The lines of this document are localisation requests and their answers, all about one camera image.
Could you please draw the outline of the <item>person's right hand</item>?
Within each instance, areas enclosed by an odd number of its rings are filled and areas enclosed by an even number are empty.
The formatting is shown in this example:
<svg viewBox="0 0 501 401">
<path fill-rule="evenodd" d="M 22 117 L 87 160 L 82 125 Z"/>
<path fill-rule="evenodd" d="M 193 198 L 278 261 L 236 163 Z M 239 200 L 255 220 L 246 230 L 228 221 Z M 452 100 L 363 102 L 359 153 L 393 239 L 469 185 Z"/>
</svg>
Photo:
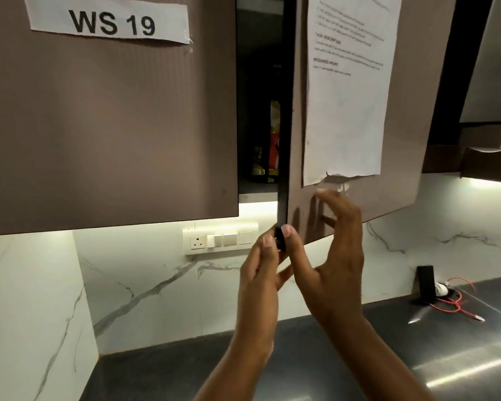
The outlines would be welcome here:
<svg viewBox="0 0 501 401">
<path fill-rule="evenodd" d="M 297 284 L 310 313 L 318 321 L 329 314 L 351 317 L 362 314 L 361 283 L 364 266 L 361 211 L 338 192 L 318 189 L 315 196 L 325 203 L 336 220 L 326 261 L 314 268 L 314 284 Z"/>
</svg>

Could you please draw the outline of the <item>person's left hand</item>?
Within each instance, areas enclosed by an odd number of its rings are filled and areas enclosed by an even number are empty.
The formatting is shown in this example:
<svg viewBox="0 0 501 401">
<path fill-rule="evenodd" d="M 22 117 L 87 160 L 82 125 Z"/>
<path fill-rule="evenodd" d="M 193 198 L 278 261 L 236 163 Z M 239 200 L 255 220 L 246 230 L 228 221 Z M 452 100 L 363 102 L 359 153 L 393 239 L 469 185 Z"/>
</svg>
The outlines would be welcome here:
<svg viewBox="0 0 501 401">
<path fill-rule="evenodd" d="M 257 276 L 262 237 L 265 234 L 274 235 L 275 231 L 273 227 L 258 238 L 240 268 L 234 338 L 254 342 L 259 346 L 265 346 L 270 341 L 274 341 L 278 321 L 278 292 L 293 276 L 291 266 L 281 271 L 277 269 L 275 280 L 264 280 Z M 278 251 L 280 266 L 287 255 L 282 250 L 278 249 Z"/>
</svg>

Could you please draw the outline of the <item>brown cabinet door with sheet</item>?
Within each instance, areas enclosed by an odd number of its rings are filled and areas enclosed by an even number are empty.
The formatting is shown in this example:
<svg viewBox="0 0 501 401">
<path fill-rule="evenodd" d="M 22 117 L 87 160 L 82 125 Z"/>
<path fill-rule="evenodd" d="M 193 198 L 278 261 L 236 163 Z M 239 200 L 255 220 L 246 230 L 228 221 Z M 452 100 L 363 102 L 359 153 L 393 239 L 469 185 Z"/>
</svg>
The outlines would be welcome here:
<svg viewBox="0 0 501 401">
<path fill-rule="evenodd" d="M 304 243 L 331 235 L 322 215 L 332 212 L 317 202 L 317 188 L 338 190 L 348 184 L 346 195 L 360 208 L 363 222 L 415 202 L 455 5 L 456 0 L 402 0 L 381 174 L 327 176 L 304 187 L 308 0 L 285 0 L 278 227 L 293 225 Z"/>
</svg>

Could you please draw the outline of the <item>person's right forearm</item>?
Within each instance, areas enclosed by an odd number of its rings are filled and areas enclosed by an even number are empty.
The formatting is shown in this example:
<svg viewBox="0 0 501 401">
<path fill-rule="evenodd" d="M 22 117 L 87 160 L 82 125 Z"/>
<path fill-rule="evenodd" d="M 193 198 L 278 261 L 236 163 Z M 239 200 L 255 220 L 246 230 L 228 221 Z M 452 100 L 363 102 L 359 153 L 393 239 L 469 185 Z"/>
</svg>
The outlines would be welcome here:
<svg viewBox="0 0 501 401">
<path fill-rule="evenodd" d="M 362 314 L 318 322 L 368 401 L 437 401 Z"/>
</svg>

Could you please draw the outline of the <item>person's left forearm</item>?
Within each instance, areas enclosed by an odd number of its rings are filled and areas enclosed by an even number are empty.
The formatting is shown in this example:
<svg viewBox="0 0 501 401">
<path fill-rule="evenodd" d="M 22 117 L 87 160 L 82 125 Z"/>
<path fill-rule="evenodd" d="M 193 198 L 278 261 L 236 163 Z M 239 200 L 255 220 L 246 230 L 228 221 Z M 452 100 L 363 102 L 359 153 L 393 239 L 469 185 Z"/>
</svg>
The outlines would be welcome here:
<svg viewBox="0 0 501 401">
<path fill-rule="evenodd" d="M 252 401 L 261 373 L 274 350 L 233 338 L 226 353 L 194 396 L 193 401 Z"/>
</svg>

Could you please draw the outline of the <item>dark bottle with yellow label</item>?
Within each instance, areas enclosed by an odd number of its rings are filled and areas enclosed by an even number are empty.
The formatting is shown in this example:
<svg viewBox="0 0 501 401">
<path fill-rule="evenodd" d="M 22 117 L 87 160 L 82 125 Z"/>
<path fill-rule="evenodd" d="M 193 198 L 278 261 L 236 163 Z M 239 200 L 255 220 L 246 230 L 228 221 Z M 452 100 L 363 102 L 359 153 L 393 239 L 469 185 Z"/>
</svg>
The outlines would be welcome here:
<svg viewBox="0 0 501 401">
<path fill-rule="evenodd" d="M 269 183 L 269 148 L 255 145 L 252 151 L 250 177 L 257 183 Z"/>
</svg>

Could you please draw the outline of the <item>yellow red snack packet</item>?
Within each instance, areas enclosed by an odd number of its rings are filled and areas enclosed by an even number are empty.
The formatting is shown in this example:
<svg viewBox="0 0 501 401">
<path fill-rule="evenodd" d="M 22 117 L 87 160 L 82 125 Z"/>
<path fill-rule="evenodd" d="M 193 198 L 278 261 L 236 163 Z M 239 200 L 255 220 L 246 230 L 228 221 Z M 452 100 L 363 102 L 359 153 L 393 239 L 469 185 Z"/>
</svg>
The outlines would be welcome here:
<svg viewBox="0 0 501 401">
<path fill-rule="evenodd" d="M 281 106 L 278 101 L 270 101 L 269 176 L 279 173 L 279 140 L 281 127 Z"/>
</svg>

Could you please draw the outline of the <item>black power adapter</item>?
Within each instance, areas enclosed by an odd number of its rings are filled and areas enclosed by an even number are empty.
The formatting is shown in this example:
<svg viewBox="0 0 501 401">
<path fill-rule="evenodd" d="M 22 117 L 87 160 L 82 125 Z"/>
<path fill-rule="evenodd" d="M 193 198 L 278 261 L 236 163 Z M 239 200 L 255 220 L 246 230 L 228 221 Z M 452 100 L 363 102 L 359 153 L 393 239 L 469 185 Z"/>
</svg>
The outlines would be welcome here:
<svg viewBox="0 0 501 401">
<path fill-rule="evenodd" d="M 433 305 L 436 302 L 434 267 L 432 265 L 417 266 L 416 279 L 421 303 L 425 306 Z"/>
</svg>

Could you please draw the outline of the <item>white printed paper sheet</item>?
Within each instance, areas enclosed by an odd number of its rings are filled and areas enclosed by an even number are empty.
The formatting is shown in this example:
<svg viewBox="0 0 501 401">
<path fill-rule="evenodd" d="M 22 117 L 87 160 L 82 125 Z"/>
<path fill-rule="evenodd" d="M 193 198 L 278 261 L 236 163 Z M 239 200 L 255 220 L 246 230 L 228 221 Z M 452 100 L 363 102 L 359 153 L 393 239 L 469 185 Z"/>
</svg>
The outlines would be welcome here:
<svg viewBox="0 0 501 401">
<path fill-rule="evenodd" d="M 379 175 L 402 0 L 308 0 L 303 186 Z"/>
</svg>

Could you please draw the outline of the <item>dark cabinet body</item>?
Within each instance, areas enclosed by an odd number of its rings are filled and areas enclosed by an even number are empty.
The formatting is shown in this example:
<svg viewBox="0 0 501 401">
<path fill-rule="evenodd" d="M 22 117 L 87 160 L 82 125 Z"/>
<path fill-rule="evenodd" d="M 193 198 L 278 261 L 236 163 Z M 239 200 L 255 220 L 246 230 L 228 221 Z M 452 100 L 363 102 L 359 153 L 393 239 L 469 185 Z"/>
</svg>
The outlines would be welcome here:
<svg viewBox="0 0 501 401">
<path fill-rule="evenodd" d="M 270 101 L 281 101 L 281 42 L 284 0 L 236 0 L 237 148 L 240 195 L 277 191 L 252 181 L 255 145 L 269 148 Z"/>
</svg>

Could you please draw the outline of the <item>brown cabinet door with label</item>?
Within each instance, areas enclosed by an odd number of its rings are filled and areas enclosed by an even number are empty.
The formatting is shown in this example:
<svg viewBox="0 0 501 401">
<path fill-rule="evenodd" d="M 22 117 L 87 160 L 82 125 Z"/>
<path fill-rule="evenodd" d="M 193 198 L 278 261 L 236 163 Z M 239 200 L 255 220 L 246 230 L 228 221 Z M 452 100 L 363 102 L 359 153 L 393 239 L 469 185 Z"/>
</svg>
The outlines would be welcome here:
<svg viewBox="0 0 501 401">
<path fill-rule="evenodd" d="M 190 45 L 31 30 L 0 0 L 0 235 L 239 215 L 236 0 Z"/>
</svg>

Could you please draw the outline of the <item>white paper label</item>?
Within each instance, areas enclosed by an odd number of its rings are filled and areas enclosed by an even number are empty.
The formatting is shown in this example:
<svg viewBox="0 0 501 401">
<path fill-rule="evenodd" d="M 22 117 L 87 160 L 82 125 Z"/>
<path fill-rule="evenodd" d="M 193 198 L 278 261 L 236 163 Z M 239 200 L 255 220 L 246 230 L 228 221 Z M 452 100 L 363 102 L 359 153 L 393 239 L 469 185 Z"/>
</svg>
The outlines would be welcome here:
<svg viewBox="0 0 501 401">
<path fill-rule="evenodd" d="M 24 0 L 31 30 L 190 45 L 186 5 L 141 0 Z"/>
</svg>

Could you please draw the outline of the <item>cream wall switch panel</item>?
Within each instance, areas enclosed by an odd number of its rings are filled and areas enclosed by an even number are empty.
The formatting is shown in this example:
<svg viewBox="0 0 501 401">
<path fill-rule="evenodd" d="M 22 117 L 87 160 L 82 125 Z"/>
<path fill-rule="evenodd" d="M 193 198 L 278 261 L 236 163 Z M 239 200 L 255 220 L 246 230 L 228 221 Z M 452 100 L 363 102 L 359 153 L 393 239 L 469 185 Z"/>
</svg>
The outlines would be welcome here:
<svg viewBox="0 0 501 401">
<path fill-rule="evenodd" d="M 259 237 L 257 222 L 222 224 L 184 229 L 183 255 L 204 255 L 250 249 Z"/>
</svg>

